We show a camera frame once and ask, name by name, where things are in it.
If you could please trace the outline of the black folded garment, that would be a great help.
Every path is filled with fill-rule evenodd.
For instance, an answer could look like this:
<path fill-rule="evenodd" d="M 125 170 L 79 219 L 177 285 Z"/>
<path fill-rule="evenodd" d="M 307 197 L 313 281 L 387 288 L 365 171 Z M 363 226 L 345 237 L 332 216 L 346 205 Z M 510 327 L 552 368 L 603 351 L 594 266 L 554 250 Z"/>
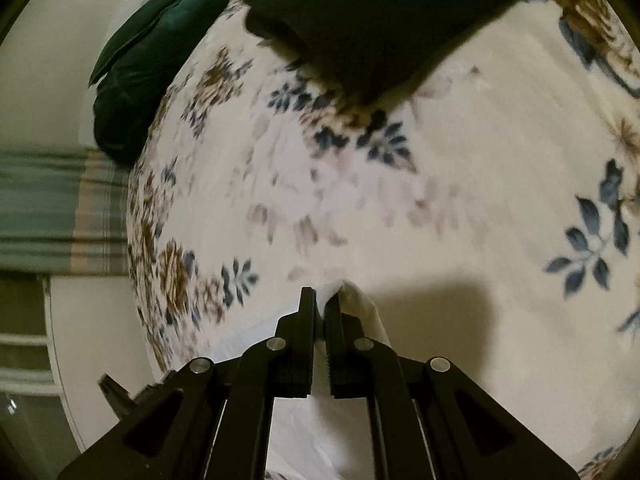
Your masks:
<path fill-rule="evenodd" d="M 372 101 L 518 0 L 242 0 L 249 32 Z"/>

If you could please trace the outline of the floral bed blanket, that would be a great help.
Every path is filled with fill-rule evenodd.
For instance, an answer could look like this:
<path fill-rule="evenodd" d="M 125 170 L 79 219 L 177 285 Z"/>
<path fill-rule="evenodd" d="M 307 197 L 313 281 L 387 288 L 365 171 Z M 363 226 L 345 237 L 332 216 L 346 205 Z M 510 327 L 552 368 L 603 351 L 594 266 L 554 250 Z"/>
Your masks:
<path fill-rule="evenodd" d="M 608 0 L 521 0 L 365 107 L 247 12 L 209 27 L 129 179 L 157 373 L 238 356 L 310 286 L 608 478 L 639 419 L 639 50 Z"/>

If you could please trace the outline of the white cloth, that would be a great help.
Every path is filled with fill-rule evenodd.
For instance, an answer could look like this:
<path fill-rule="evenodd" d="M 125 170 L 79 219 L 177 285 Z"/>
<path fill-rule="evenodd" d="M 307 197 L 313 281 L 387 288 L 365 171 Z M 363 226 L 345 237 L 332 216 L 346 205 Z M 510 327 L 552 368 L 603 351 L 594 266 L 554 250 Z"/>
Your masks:
<path fill-rule="evenodd" d="M 337 294 L 341 311 L 360 319 L 364 336 L 390 342 L 378 307 L 356 284 L 335 281 L 316 291 L 322 318 L 329 299 Z M 294 310 L 293 301 L 282 304 L 265 321 L 250 322 L 211 342 L 204 356 L 214 362 L 240 356 L 274 334 L 278 319 Z M 321 339 L 314 343 L 310 396 L 274 401 L 265 479 L 374 479 L 366 401 L 336 400 L 330 395 L 326 343 Z"/>

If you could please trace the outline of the grey-green striped curtain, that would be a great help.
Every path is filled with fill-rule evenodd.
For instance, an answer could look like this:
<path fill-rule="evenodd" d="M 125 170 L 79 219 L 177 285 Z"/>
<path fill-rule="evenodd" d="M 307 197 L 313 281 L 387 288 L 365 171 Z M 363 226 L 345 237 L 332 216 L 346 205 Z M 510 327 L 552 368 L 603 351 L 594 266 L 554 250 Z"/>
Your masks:
<path fill-rule="evenodd" d="M 93 148 L 1 149 L 1 269 L 128 273 L 129 174 Z"/>

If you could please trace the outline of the dark green pillow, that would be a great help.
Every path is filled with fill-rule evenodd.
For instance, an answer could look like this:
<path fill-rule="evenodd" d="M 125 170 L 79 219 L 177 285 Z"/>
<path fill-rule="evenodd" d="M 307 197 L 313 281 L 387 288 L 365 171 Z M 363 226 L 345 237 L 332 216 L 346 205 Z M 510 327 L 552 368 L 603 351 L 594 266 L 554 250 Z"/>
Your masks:
<path fill-rule="evenodd" d="M 149 0 L 114 32 L 89 78 L 93 136 L 118 166 L 137 162 L 168 86 L 229 0 Z"/>

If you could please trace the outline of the window with white frame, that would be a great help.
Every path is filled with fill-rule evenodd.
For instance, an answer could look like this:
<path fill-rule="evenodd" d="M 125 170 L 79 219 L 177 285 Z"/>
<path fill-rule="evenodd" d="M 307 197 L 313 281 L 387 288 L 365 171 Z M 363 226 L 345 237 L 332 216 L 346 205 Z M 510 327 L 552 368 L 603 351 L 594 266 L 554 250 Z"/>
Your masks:
<path fill-rule="evenodd" d="M 1 428 L 13 439 L 68 431 L 43 275 L 1 274 Z"/>

